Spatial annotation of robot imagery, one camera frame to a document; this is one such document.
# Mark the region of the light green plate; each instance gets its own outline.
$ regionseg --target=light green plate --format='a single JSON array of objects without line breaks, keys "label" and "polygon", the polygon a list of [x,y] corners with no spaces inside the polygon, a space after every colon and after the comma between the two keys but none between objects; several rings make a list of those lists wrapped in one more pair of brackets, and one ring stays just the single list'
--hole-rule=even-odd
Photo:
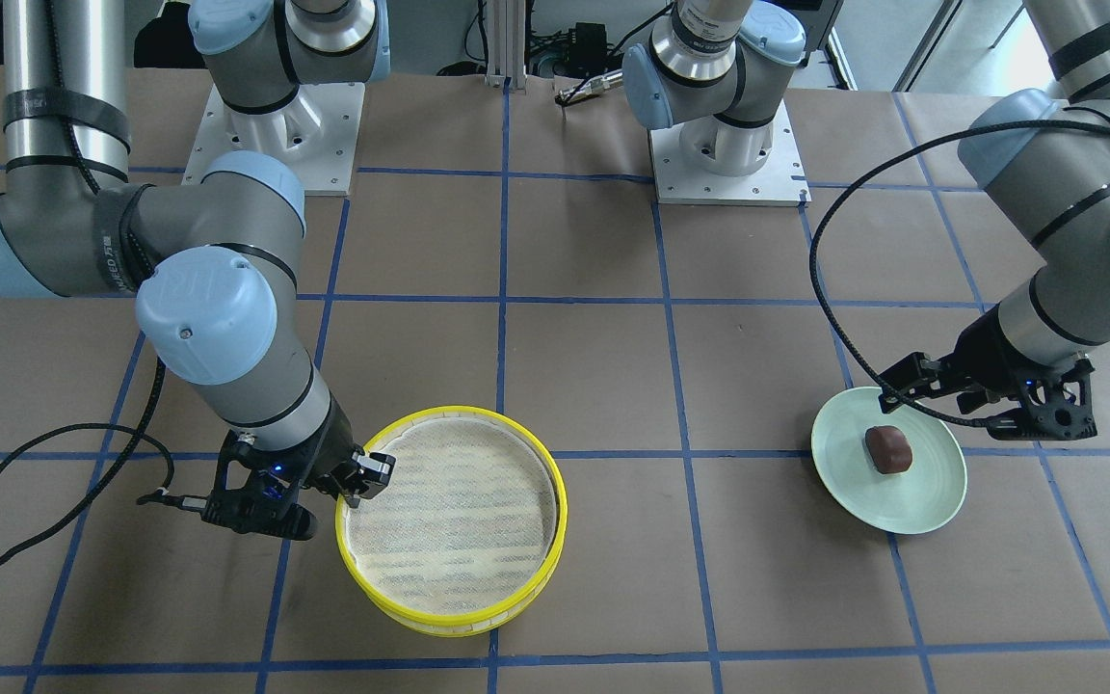
[{"label": "light green plate", "polygon": [[[834,500],[860,522],[880,530],[917,535],[950,522],[966,500],[966,457],[945,423],[898,408],[880,411],[880,388],[838,392],[811,425],[816,473]],[[864,433],[872,426],[898,426],[914,453],[910,470],[880,474],[872,466]]]}]

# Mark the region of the mounting plate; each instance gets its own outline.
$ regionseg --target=mounting plate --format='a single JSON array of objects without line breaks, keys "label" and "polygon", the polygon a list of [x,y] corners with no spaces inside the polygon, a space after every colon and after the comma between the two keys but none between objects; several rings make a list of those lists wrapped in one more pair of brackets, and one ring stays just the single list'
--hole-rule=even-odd
[{"label": "mounting plate", "polygon": [[[349,177],[354,170],[357,127],[362,122],[362,98],[366,84],[303,84],[305,98],[320,113],[317,132],[304,137],[299,144],[278,147],[281,154],[265,150],[290,167],[307,194],[347,194]],[[191,145],[182,184],[200,183],[209,164],[225,152],[243,149],[231,140],[229,114],[216,88],[208,94],[200,130]]]},{"label": "mounting plate", "polygon": [[811,201],[785,102],[774,115],[774,144],[765,165],[746,177],[723,177],[690,162],[679,150],[683,123],[648,133],[657,201],[673,205],[794,207]]}]

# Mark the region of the white mesh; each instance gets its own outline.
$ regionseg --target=white mesh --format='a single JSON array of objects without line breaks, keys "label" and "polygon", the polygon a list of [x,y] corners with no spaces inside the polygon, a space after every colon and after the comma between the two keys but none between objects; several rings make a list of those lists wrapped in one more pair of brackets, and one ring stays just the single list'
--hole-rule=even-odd
[{"label": "white mesh", "polygon": [[458,615],[533,579],[558,521],[551,473],[502,422],[474,413],[415,421],[377,451],[397,459],[386,491],[347,510],[346,547],[390,601]]}]

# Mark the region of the tiled surface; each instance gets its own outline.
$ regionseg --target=tiled surface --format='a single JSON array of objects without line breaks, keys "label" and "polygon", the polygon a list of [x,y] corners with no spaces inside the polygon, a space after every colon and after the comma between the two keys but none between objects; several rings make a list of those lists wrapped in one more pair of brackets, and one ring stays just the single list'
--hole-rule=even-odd
[{"label": "tiled surface", "polygon": [[820,694],[854,694],[856,691],[891,691],[922,694],[926,691],[918,658],[840,658],[816,661],[728,662],[722,666],[726,694],[759,691],[816,691]]},{"label": "tiled surface", "polygon": [[[128,81],[133,178],[176,183],[208,76]],[[807,210],[655,214],[622,93],[559,113],[551,88],[371,84],[351,201],[307,201],[296,306],[359,440],[464,403],[558,452],[572,517],[542,597],[493,636],[420,636],[353,584],[325,497],[303,496],[307,544],[240,537],[133,504],[162,474],[141,456],[78,542],[0,567],[0,691],[1110,691],[1110,344],[1101,436],[1046,444],[1048,469],[955,428],[970,495],[932,535],[856,522],[807,457],[844,370],[866,382],[810,300],[807,230],[841,190],[824,184],[986,102],[793,91]],[[882,177],[825,238],[838,315],[881,369],[950,350],[1039,262],[947,157]],[[137,334],[127,300],[0,299],[0,456],[120,401],[135,420]],[[151,432],[181,453],[173,486],[206,492],[224,429],[189,385],[171,379]],[[70,505],[102,440],[9,471],[0,550]]]},{"label": "tiled surface", "polygon": [[1110,691],[1110,652],[1079,654],[963,654],[931,658],[937,691],[1021,691],[1022,694],[1098,694]]}]

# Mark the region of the brown object on plate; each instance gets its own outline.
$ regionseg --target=brown object on plate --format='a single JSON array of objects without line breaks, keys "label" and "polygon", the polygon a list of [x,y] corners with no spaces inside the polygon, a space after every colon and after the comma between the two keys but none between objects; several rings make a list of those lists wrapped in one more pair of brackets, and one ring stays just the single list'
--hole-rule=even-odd
[{"label": "brown object on plate", "polygon": [[916,454],[910,449],[907,435],[896,426],[872,426],[864,434],[868,456],[880,474],[896,474],[910,470]]}]

